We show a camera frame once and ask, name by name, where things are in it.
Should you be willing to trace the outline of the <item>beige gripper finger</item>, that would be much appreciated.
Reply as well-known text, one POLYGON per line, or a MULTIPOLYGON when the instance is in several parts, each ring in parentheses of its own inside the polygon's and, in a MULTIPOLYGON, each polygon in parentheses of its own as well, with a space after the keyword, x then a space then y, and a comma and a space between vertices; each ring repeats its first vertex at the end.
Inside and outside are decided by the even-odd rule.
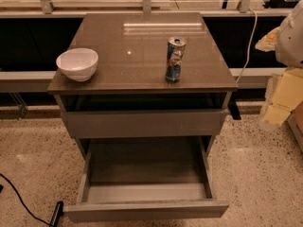
POLYGON ((277 77, 277 85, 264 120, 280 126, 291 112, 303 101, 303 69, 291 67, 277 77))
POLYGON ((275 51, 278 32, 279 27, 272 29, 256 43, 255 48, 262 52, 275 51))

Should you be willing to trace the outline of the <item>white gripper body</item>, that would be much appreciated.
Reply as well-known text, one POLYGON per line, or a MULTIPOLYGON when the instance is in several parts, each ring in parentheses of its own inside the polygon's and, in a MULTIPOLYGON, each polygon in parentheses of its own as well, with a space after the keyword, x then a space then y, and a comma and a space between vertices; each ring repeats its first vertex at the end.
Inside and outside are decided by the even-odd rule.
POLYGON ((289 67, 303 66, 303 0, 300 0, 279 26, 276 60, 289 67))

